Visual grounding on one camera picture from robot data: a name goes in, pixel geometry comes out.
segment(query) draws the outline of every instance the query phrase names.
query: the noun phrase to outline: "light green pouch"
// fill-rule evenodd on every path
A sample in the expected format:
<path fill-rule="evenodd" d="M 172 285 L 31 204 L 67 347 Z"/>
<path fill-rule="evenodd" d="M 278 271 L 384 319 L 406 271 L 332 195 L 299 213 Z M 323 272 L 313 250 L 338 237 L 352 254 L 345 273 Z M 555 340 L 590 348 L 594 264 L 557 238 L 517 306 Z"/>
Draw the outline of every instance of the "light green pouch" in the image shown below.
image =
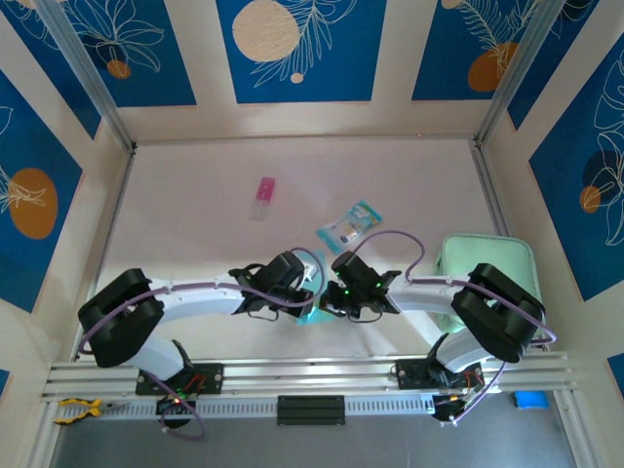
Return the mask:
<path fill-rule="evenodd" d="M 526 242 L 510 237 L 453 234 L 444 240 L 438 255 L 436 274 L 461 276 L 479 263 L 490 263 L 541 301 L 533 251 Z M 439 315 L 442 332 L 459 332 L 463 322 L 456 316 Z"/>

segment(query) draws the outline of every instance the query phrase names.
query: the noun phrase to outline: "white wall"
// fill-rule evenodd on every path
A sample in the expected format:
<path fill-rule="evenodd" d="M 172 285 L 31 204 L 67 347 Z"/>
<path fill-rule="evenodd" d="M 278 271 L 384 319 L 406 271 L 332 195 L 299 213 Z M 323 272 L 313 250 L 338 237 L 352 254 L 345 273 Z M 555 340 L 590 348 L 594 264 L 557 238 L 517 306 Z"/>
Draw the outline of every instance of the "white wall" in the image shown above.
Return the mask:
<path fill-rule="evenodd" d="M 212 137 L 473 134 L 489 100 L 411 102 L 439 0 L 388 0 L 372 101 L 238 105 L 214 0 L 166 0 L 197 106 L 121 109 L 139 142 Z"/>
<path fill-rule="evenodd" d="M 582 301 L 528 159 L 623 32 L 621 0 L 602 0 L 519 131 L 505 119 L 486 148 L 512 234 L 535 251 L 558 347 L 580 365 L 581 388 L 613 467 L 624 459 L 624 405 L 606 358 L 623 351 L 624 284 Z"/>
<path fill-rule="evenodd" d="M 101 249 L 102 210 L 110 212 L 126 156 L 106 126 L 96 141 L 89 138 L 2 15 L 0 50 L 0 69 L 83 169 L 35 310 L 28 314 L 0 300 L 0 369 L 11 372 L 0 407 L 0 465 L 11 468 L 24 462 L 34 442 L 50 364 L 67 357 L 76 312 L 95 273 L 97 255 L 90 253 Z"/>

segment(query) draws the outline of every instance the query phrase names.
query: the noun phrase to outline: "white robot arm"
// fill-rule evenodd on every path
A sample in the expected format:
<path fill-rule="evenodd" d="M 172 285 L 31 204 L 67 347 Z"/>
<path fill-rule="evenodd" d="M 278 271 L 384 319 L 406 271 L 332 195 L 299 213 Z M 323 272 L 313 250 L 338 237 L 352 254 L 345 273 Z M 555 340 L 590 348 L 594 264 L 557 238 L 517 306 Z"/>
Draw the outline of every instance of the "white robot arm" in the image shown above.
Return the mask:
<path fill-rule="evenodd" d="M 504 304 L 488 305 L 489 297 L 458 285 L 489 288 L 535 321 L 543 320 L 541 304 L 491 265 L 479 265 L 463 278 L 402 279 L 394 285 L 400 271 L 379 276 L 351 252 L 331 268 L 340 283 L 328 283 L 320 307 L 338 317 L 357 321 L 363 307 L 379 314 L 459 315 L 467 329 L 443 337 L 433 356 L 442 373 L 462 372 L 492 355 L 518 362 L 537 329 Z M 233 269 L 202 282 L 148 280 L 141 270 L 128 270 L 81 308 L 83 342 L 90 342 L 101 367 L 129 364 L 165 381 L 186 378 L 190 363 L 183 349 L 153 332 L 157 324 L 197 315 L 249 313 L 265 306 L 301 317 L 310 312 L 316 298 L 293 286 L 301 283 L 303 269 L 292 252 L 284 252 L 268 265 Z"/>

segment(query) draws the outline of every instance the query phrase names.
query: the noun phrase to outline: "gray floor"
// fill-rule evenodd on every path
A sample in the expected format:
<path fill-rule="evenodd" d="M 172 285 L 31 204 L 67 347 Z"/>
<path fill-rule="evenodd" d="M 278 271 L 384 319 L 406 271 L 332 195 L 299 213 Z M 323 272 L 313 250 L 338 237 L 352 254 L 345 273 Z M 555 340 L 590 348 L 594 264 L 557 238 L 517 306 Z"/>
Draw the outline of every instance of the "gray floor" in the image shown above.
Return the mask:
<path fill-rule="evenodd" d="M 61 429 L 52 467 L 574 467 L 556 409 L 513 408 L 492 395 L 456 427 L 430 416 L 358 416 L 343 427 L 278 427 L 271 419 L 209 419 L 201 443 L 154 421 L 94 421 Z M 188 430 L 197 427 L 188 424 Z"/>

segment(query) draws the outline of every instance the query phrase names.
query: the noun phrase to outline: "orange circle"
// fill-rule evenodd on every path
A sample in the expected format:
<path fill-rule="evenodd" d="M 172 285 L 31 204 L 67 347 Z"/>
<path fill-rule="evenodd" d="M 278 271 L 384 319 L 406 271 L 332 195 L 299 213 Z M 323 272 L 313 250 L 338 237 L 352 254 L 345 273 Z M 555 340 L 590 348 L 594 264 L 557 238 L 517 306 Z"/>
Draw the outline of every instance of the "orange circle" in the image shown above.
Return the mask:
<path fill-rule="evenodd" d="M 17 195 L 9 210 L 19 232 L 30 239 L 41 240 L 50 235 L 57 221 L 59 200 L 55 183 L 39 169 L 22 169 L 11 179 L 9 190 Z M 45 190 L 40 195 L 36 192 Z M 32 196 L 36 202 L 29 201 Z"/>
<path fill-rule="evenodd" d="M 581 208 L 585 213 L 595 213 L 601 207 L 601 191 L 594 185 L 589 185 L 581 192 Z"/>
<path fill-rule="evenodd" d="M 111 60 L 106 65 L 106 69 L 108 70 L 108 73 L 113 75 L 118 80 L 125 80 L 126 78 L 130 78 L 130 66 L 124 61 Z"/>
<path fill-rule="evenodd" d="M 478 93 L 488 93 L 498 88 L 511 58 L 516 53 L 518 44 L 506 42 L 482 53 L 468 71 L 468 86 Z"/>

